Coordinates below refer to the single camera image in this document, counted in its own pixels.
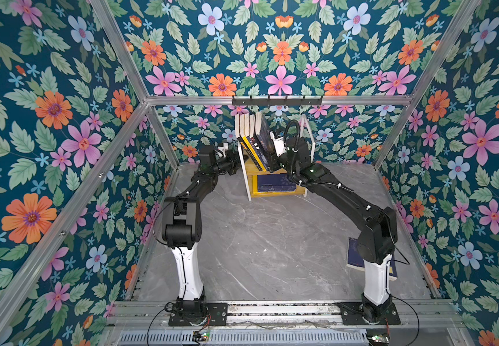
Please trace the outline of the dark portrait book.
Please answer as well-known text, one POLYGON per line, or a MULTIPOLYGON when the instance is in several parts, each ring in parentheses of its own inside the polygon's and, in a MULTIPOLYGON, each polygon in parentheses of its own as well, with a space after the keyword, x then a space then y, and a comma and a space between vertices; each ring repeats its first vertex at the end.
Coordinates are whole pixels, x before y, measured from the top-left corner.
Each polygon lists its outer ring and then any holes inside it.
POLYGON ((275 155, 271 131, 262 112, 256 112, 255 114, 255 135, 260 142, 262 152, 265 154, 268 163, 268 171, 270 173, 278 171, 281 168, 281 165, 278 161, 278 157, 275 155))
POLYGON ((246 114, 242 129, 243 138, 247 142, 248 149, 255 159, 258 169, 261 172, 267 171, 273 173, 275 171, 272 159, 274 145, 263 113, 255 112, 246 114))

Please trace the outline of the navy book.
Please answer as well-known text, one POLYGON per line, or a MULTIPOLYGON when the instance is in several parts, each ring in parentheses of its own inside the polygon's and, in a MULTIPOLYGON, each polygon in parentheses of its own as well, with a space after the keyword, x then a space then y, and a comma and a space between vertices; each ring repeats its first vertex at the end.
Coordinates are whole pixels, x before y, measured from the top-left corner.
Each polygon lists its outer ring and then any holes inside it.
MULTIPOLYGON (((365 272, 364 260, 357 251, 357 245, 357 239, 350 237, 347 250, 347 266, 360 272, 365 272)), ((396 261, 393 260, 389 268, 389 280, 396 281, 397 279, 396 261)))
POLYGON ((286 173, 258 175, 255 181, 257 193, 287 193, 297 189, 286 173))

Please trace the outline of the black book white characters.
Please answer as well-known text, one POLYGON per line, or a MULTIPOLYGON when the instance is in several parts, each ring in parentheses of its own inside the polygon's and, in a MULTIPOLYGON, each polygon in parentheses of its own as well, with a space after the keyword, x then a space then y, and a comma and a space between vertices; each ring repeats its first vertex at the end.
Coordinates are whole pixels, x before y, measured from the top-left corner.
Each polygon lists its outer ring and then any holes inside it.
POLYGON ((276 172, 280 166, 276 158, 274 142, 265 116, 261 112, 256 112, 250 116, 249 134, 254 141, 254 147, 258 150, 258 155, 266 170, 270 173, 276 172))

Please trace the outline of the yellow cartoon cover book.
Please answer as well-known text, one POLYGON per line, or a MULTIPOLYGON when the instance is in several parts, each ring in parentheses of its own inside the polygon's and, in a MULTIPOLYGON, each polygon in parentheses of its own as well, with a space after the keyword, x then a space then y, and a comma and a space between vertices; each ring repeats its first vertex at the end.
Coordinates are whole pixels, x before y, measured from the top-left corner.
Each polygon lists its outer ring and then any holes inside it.
POLYGON ((244 114, 239 117, 239 132, 242 136, 242 142, 260 172, 269 170, 266 156, 263 154, 260 143, 255 139, 255 116, 253 114, 244 114))

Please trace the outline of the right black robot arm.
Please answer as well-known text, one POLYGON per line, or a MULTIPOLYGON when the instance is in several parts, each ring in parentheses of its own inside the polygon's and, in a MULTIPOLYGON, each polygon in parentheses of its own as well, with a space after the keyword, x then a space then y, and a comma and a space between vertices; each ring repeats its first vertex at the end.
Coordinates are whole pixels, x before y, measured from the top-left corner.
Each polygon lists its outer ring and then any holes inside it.
POLYGON ((366 279, 359 314, 369 324, 383 321, 392 306, 389 268, 398 239, 396 211, 368 202, 327 167, 311 161, 307 145, 299 138, 283 141, 277 156, 291 182, 333 204, 360 231, 357 251, 363 259, 366 279))

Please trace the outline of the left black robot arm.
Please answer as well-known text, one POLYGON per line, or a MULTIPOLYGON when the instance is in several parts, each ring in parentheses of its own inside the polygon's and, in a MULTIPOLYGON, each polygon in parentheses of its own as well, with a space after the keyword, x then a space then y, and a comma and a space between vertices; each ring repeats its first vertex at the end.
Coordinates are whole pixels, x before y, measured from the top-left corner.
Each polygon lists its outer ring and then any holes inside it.
POLYGON ((220 176, 236 174, 240 167, 236 146, 205 145, 189 186, 165 199, 161 237, 174 255, 179 280, 179 293, 170 308, 171 327, 195 327, 211 321, 198 261, 198 243, 203 233, 201 204, 214 191, 220 176))

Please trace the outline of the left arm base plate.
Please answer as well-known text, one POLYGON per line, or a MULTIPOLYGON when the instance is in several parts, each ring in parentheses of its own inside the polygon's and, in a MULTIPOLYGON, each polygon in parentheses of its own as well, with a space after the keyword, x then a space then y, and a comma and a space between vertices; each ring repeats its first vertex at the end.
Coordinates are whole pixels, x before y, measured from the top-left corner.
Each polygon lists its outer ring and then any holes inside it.
POLYGON ((201 301, 178 301, 173 305, 168 325, 170 327, 204 327, 226 325, 229 305, 201 301))

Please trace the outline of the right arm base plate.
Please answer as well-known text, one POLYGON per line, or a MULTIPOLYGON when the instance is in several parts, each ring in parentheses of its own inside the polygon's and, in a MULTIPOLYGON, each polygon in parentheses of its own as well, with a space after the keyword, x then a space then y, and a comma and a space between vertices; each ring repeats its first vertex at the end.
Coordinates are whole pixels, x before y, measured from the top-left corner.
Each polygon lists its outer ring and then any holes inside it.
POLYGON ((375 306, 361 302, 338 302, 335 304, 340 309, 340 316, 344 325, 370 325, 381 324, 401 325, 402 321, 394 303, 375 306))

